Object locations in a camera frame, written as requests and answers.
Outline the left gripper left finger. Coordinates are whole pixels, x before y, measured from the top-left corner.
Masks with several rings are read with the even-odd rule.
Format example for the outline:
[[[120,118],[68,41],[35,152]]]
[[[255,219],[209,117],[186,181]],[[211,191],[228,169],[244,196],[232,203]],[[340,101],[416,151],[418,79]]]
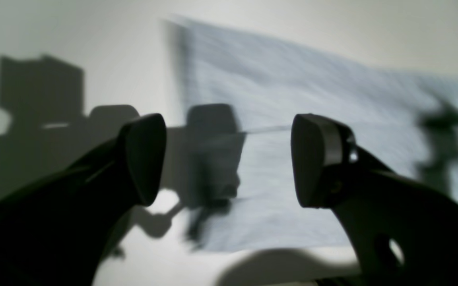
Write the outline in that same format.
[[[163,116],[125,124],[74,164],[0,201],[0,286],[90,286],[113,226],[154,203]]]

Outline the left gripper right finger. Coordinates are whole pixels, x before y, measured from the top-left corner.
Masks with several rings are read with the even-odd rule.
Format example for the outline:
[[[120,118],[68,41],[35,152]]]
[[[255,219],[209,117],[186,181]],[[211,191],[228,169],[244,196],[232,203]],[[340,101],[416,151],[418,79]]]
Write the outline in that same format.
[[[458,203],[394,173],[324,116],[294,117],[291,159],[299,204],[332,210],[367,285],[458,286]]]

